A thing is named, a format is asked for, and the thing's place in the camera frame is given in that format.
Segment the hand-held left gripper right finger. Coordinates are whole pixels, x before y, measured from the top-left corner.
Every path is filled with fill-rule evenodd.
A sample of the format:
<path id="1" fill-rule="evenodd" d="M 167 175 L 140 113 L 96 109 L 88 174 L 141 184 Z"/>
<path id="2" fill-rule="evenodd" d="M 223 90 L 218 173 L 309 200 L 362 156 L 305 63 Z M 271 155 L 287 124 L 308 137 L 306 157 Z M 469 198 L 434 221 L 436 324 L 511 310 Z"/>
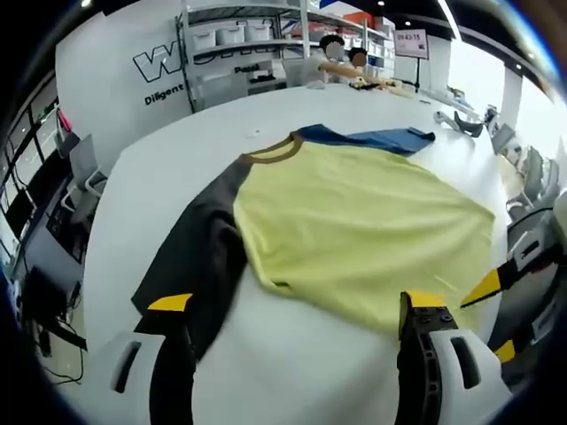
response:
<path id="1" fill-rule="evenodd" d="M 398 424 L 487 424 L 512 393 L 501 362 L 432 294 L 400 294 Z"/>

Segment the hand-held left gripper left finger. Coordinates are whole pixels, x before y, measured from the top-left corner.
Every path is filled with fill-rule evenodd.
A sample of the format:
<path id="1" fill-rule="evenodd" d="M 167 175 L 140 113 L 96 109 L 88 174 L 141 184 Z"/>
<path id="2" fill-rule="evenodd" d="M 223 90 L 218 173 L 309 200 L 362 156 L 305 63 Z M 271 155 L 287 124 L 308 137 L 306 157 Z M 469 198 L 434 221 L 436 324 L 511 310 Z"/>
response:
<path id="1" fill-rule="evenodd" d="M 196 366 L 186 310 L 192 295 L 163 297 L 133 331 L 121 331 L 86 374 L 88 424 L 191 424 Z"/>

